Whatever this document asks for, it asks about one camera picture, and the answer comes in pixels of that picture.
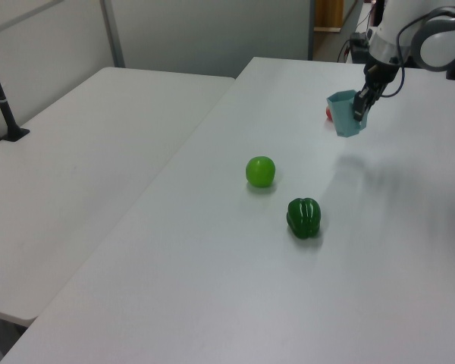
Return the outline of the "black Franka gripper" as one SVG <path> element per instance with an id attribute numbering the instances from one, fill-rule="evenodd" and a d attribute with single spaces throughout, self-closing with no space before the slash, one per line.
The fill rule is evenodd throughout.
<path id="1" fill-rule="evenodd" d="M 396 96 L 403 87 L 403 81 L 397 89 L 390 93 L 384 94 L 384 91 L 389 83 L 392 83 L 399 71 L 403 68 L 400 66 L 399 61 L 396 64 L 384 63 L 374 58 L 372 55 L 368 57 L 364 67 L 365 74 L 365 89 L 356 92 L 353 97 L 353 118 L 361 122 L 366 112 L 369 112 L 371 107 L 380 98 L 390 98 Z"/>

